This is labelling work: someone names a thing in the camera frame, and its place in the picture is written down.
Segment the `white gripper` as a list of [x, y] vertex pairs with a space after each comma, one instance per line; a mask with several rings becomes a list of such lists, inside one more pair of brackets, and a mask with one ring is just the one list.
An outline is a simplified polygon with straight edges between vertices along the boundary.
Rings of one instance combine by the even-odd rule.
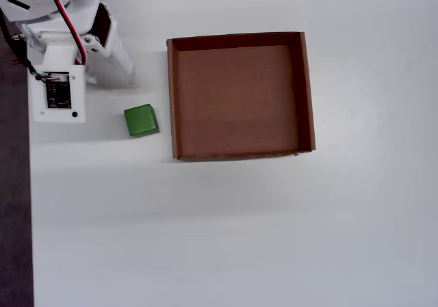
[[[22, 32], [39, 39], [75, 43], [54, 0], [21, 0], [29, 7], [21, 12]], [[119, 34], [118, 23], [103, 0], [60, 0], [90, 59], [85, 76], [89, 85], [127, 88], [135, 80], [135, 66]]]

